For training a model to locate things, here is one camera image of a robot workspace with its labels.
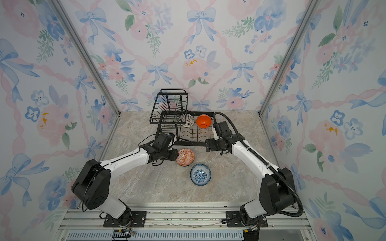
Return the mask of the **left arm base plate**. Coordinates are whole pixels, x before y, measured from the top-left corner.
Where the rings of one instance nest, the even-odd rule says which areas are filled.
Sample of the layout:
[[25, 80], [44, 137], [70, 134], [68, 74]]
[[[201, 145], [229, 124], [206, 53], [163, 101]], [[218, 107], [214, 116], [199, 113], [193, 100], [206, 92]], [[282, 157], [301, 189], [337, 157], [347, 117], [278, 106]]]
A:
[[120, 218], [115, 219], [109, 214], [106, 215], [103, 227], [105, 228], [143, 228], [146, 221], [146, 211], [131, 211], [124, 213]]

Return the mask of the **red patterned ceramic bowl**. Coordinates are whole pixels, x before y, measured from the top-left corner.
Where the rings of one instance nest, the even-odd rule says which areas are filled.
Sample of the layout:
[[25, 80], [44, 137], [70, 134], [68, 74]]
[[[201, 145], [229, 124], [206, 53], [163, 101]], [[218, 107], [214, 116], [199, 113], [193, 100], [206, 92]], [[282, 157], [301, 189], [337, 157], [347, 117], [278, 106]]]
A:
[[178, 151], [178, 155], [176, 163], [183, 167], [190, 166], [195, 160], [195, 154], [191, 149], [181, 149]]

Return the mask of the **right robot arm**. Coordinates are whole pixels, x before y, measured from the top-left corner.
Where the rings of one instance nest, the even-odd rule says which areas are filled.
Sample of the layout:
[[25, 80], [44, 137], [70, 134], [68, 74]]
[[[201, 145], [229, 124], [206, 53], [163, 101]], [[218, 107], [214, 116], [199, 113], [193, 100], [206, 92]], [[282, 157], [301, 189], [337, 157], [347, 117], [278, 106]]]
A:
[[213, 135], [212, 139], [206, 140], [209, 151], [234, 155], [257, 177], [257, 198], [240, 207], [243, 225], [259, 227], [264, 217], [276, 214], [292, 218], [303, 214], [304, 209], [289, 169], [281, 169], [270, 163], [241, 134], [230, 130], [227, 122], [214, 122]]

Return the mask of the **white lattice pattern bowl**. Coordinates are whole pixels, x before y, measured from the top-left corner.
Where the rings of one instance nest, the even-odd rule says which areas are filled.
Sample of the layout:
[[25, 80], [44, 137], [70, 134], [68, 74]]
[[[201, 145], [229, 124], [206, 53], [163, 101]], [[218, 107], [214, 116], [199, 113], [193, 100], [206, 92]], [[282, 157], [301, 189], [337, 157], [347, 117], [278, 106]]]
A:
[[194, 118], [192, 115], [188, 114], [186, 115], [186, 122], [182, 126], [185, 128], [192, 127], [194, 125]]

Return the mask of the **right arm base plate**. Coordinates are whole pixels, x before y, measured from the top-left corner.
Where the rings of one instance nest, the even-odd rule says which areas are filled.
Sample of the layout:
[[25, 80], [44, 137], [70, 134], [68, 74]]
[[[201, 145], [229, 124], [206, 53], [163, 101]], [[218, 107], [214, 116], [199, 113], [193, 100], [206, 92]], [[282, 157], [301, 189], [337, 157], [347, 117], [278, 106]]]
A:
[[247, 214], [241, 211], [226, 211], [226, 217], [222, 219], [221, 223], [226, 224], [228, 228], [253, 228], [261, 227], [267, 228], [268, 223], [265, 217], [258, 216], [250, 218]]

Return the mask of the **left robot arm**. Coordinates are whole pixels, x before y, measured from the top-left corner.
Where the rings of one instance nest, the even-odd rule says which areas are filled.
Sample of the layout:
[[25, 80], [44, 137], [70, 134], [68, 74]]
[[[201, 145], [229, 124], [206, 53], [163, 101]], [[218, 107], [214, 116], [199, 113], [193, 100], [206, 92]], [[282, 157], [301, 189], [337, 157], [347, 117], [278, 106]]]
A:
[[120, 175], [157, 161], [175, 161], [179, 156], [173, 148], [177, 138], [174, 134], [161, 133], [155, 140], [139, 143], [127, 154], [101, 162], [95, 159], [86, 162], [73, 186], [72, 193], [87, 210], [98, 209], [114, 225], [127, 227], [133, 220], [130, 207], [110, 194], [110, 185]]

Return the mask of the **orange plastic bowl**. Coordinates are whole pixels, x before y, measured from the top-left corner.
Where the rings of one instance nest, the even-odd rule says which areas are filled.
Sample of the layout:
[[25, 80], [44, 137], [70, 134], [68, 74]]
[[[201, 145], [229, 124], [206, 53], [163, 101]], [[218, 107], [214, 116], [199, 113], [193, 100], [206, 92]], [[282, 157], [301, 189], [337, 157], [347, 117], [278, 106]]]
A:
[[212, 125], [212, 118], [206, 114], [197, 117], [196, 124], [199, 128], [206, 129]]

